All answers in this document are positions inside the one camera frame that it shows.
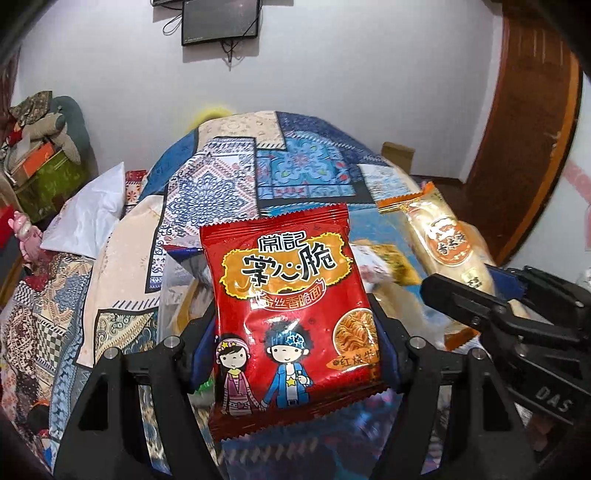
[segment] monitor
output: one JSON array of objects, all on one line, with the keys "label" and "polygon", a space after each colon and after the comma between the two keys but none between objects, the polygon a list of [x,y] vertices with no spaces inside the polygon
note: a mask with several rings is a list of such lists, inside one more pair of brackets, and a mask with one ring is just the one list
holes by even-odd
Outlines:
[{"label": "monitor", "polygon": [[182,45],[258,35],[261,0],[185,0]]},{"label": "monitor", "polygon": [[178,0],[150,0],[152,7],[159,7],[160,5],[176,3]]}]

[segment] green box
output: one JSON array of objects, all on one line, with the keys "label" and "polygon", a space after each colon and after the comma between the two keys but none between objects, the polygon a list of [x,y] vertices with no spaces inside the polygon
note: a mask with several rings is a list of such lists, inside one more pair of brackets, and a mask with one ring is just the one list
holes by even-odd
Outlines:
[{"label": "green box", "polygon": [[33,223],[57,214],[65,201],[87,182],[88,172],[63,151],[47,160],[17,191],[18,201]]}]

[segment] pink toy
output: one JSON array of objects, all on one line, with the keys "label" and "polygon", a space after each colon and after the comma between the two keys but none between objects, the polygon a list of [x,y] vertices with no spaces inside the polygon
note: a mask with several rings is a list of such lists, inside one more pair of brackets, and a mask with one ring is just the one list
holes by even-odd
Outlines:
[{"label": "pink toy", "polygon": [[31,224],[29,217],[21,212],[14,212],[14,220],[8,219],[8,226],[20,240],[22,258],[26,263],[38,264],[41,256],[41,239],[43,233]]}]

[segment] white wall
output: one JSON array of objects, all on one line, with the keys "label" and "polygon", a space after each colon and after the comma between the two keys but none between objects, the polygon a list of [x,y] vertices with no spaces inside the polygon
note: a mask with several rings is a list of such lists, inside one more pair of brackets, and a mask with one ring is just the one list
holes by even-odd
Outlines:
[{"label": "white wall", "polygon": [[[584,77],[579,122],[568,161],[591,176],[591,83]],[[562,177],[540,220],[510,266],[524,265],[546,270],[569,281],[576,281],[591,267],[591,252],[585,251],[585,214],[589,204]]]},{"label": "white wall", "polygon": [[148,0],[59,0],[24,40],[18,90],[74,97],[100,171],[152,166],[199,111],[223,105],[320,116],[375,151],[414,147],[413,173],[460,174],[490,83],[485,0],[267,3],[259,40],[229,71],[218,44],[163,36],[167,11]]}]

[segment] red snack bag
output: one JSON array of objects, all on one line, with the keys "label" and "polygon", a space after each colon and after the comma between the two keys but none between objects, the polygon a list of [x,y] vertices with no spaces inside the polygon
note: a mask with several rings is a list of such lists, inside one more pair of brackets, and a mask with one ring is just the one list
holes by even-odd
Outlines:
[{"label": "red snack bag", "polygon": [[216,439],[384,389],[346,205],[201,228],[217,306]]}]

